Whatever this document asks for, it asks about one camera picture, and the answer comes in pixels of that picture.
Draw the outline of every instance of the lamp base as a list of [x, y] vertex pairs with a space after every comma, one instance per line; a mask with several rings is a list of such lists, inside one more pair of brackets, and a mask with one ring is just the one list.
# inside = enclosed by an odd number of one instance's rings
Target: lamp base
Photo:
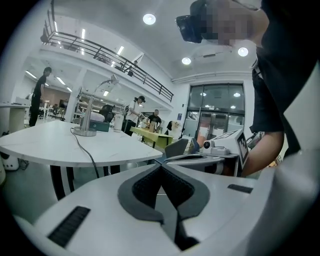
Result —
[[97, 135], [97, 131], [95, 129], [89, 128], [89, 130], [81, 130], [81, 127], [74, 127], [73, 133], [75, 135], [84, 136], [84, 137], [93, 137]]

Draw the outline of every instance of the black sleeve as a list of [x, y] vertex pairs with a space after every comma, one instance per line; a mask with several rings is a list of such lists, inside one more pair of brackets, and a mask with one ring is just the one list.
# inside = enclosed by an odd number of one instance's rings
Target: black sleeve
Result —
[[254, 115], [253, 125], [250, 127], [254, 132], [281, 132], [284, 130], [279, 111], [264, 80], [255, 70], [252, 71], [254, 86]]

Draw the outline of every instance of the cable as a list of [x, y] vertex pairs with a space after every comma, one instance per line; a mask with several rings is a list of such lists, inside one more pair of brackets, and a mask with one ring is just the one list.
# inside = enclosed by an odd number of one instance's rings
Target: cable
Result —
[[72, 129], [73, 129], [73, 128], [70, 128], [70, 132], [71, 132], [71, 133], [73, 134], [73, 136], [75, 137], [76, 142], [78, 143], [79, 147], [80, 147], [82, 150], [84, 150], [84, 151], [89, 155], [89, 157], [91, 158], [91, 161], [92, 161], [93, 166], [94, 166], [94, 170], [95, 170], [96, 177], [99, 179], [98, 168], [97, 168], [97, 166], [96, 166], [96, 163], [95, 163], [95, 161], [94, 161], [94, 158], [92, 157], [92, 155], [91, 155], [83, 146], [80, 145], [79, 140], [78, 140], [77, 136], [72, 132]]

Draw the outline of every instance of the black shirt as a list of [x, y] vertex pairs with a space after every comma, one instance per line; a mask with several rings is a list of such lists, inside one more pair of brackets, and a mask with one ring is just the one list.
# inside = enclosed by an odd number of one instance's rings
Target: black shirt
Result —
[[156, 122], [157, 124], [161, 124], [161, 118], [159, 116], [155, 116], [154, 114], [149, 115], [148, 119], [150, 119], [150, 122]]
[[[251, 131], [284, 131], [289, 147], [287, 154], [292, 154], [300, 149], [300, 145], [284, 112], [309, 78], [317, 61], [317, 53], [302, 31], [305, 22], [303, 16], [297, 20], [286, 9], [286, 5], [282, 9], [278, 3], [272, 0], [263, 0], [261, 3], [269, 25], [262, 38], [262, 48], [256, 49], [263, 79], [255, 70], [252, 72], [254, 117]], [[297, 22], [302, 30], [296, 27]]]
[[38, 80], [38, 82], [36, 82], [33, 94], [35, 97], [41, 97], [41, 85], [45, 85], [47, 81], [47, 77], [45, 75], [41, 76]]

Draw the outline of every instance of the desk lamp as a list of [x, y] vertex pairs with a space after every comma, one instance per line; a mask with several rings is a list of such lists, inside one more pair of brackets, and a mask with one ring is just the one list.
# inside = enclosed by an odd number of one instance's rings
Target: desk lamp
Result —
[[87, 107], [87, 109], [86, 109], [82, 126], [80, 126], [80, 127], [75, 127], [74, 130], [73, 130], [74, 134], [80, 135], [80, 136], [85, 136], [85, 137], [96, 136], [97, 131], [96, 131], [95, 129], [89, 128], [91, 111], [92, 111], [92, 106], [93, 106], [93, 104], [94, 104], [94, 95], [95, 95], [97, 89], [98, 89], [100, 86], [102, 86], [103, 84], [105, 84], [105, 83], [108, 83], [108, 84], [111, 83], [112, 85], [116, 85], [117, 83], [119, 83], [119, 79], [113, 74], [109, 80], [103, 81], [102, 83], [100, 83], [100, 84], [95, 88], [95, 90], [94, 90], [94, 92], [93, 92], [93, 94], [92, 94], [92, 96], [91, 96], [91, 98], [90, 98], [88, 107]]

